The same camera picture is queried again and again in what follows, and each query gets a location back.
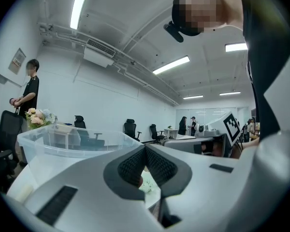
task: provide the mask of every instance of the man in black t-shirt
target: man in black t-shirt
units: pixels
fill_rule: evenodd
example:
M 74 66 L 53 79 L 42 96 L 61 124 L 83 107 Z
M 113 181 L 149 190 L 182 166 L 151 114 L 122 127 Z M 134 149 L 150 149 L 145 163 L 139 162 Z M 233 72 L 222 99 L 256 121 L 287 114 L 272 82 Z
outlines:
M 248 47 L 247 73 L 257 108 L 256 121 L 261 123 L 260 140 L 280 130 L 265 93 L 290 57 L 290 22 L 286 13 L 278 0 L 173 1 L 173 27 L 185 35 L 197 36 L 224 26 L 243 31 Z
M 24 118 L 22 132 L 25 132 L 28 129 L 25 112 L 27 112 L 30 108 L 37 108 L 37 100 L 39 92 L 39 78 L 37 76 L 37 71 L 39 67 L 40 64 L 36 59 L 32 59 L 27 63 L 26 71 L 27 74 L 31 77 L 31 79 L 26 85 L 23 96 L 19 98 L 10 99 L 10 104 L 14 107 L 19 107 L 19 115 L 21 115 Z M 22 147 L 21 153 L 23 161 L 20 162 L 20 164 L 26 165 L 27 160 Z
M 197 122 L 195 121 L 195 116 L 193 116 L 191 119 L 192 119 L 192 125 L 188 127 L 191 128 L 191 136 L 194 137 L 196 127 L 197 127 Z

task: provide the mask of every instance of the air conditioning unit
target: air conditioning unit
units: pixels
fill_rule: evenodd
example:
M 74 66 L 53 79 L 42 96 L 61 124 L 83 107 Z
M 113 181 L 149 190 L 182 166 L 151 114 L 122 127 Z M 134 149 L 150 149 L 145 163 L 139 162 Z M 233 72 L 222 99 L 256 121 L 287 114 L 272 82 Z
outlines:
M 100 65 L 102 67 L 107 67 L 108 65 L 112 65 L 114 63 L 114 60 L 106 57 L 105 55 L 102 55 L 96 51 L 93 51 L 86 47 L 84 49 L 84 59 L 93 62 L 97 65 Z
M 116 51 L 111 47 L 93 39 L 88 39 L 86 46 L 96 52 L 107 56 L 108 58 L 113 58 L 116 53 Z

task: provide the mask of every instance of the black rectangular slot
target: black rectangular slot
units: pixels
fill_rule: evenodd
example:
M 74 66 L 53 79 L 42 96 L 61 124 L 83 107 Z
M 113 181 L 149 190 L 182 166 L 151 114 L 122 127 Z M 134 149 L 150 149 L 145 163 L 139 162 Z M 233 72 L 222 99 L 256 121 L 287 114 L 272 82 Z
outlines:
M 64 186 L 44 205 L 36 216 L 43 222 L 53 226 L 76 192 L 77 189 Z
M 212 164 L 209 167 L 216 169 L 216 170 L 219 170 L 219 171 L 227 172 L 227 173 L 232 173 L 232 171 L 233 171 L 233 168 L 227 167 L 227 166 L 222 166 L 219 164 Z

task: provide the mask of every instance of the ceiling light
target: ceiling light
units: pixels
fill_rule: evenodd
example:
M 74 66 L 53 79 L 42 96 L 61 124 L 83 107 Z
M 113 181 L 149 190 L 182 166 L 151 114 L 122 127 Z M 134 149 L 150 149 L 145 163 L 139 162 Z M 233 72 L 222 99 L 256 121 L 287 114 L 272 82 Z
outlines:
M 75 0 L 74 1 L 73 10 L 72 10 L 72 16 L 71 16 L 71 23 L 70 23 L 70 27 L 72 29 L 77 29 L 78 28 L 79 16 L 81 14 L 84 1 L 85 0 Z
M 187 100 L 187 99 L 202 98 L 202 97 L 203 97 L 203 95 L 199 95 L 199 96 L 184 97 L 184 99 Z
M 181 58 L 179 60 L 176 60 L 176 61 L 174 61 L 172 63 L 167 64 L 167 65 L 164 65 L 163 67 L 153 71 L 153 73 L 157 75 L 157 74 L 160 74 L 161 72 L 167 71 L 167 70 L 169 70 L 171 68 L 174 68 L 174 67 L 176 67 L 178 65 L 187 63 L 189 61 L 190 61 L 190 59 L 188 58 L 188 56 L 185 56 L 185 57 L 183 57 L 183 58 Z
M 248 50 L 246 43 L 227 44 L 225 45 L 226 52 Z
M 231 92 L 231 93 L 222 93 L 222 94 L 219 94 L 219 95 L 237 95 L 237 94 L 240 94 L 241 92 Z

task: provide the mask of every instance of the flowers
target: flowers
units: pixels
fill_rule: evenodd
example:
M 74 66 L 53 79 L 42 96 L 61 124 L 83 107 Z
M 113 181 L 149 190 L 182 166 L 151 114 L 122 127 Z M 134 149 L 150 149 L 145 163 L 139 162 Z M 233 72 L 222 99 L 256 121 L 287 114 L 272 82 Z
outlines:
M 151 176 L 150 172 L 143 171 L 142 172 L 143 183 L 140 186 L 139 190 L 148 193 L 152 190 L 157 189 L 158 185 Z
M 44 121 L 42 119 L 40 119 L 39 117 L 36 117 L 34 115 L 31 116 L 30 120 L 31 120 L 31 123 L 33 123 L 33 124 L 39 124 L 39 125 L 44 124 Z
M 48 109 L 42 111 L 40 109 L 30 108 L 25 114 L 28 126 L 31 130 L 41 126 L 47 126 L 55 122 L 55 115 Z
M 29 108 L 28 114 L 35 114 L 35 108 Z
M 42 119 L 43 118 L 43 112 L 41 110 L 35 110 L 35 116 Z

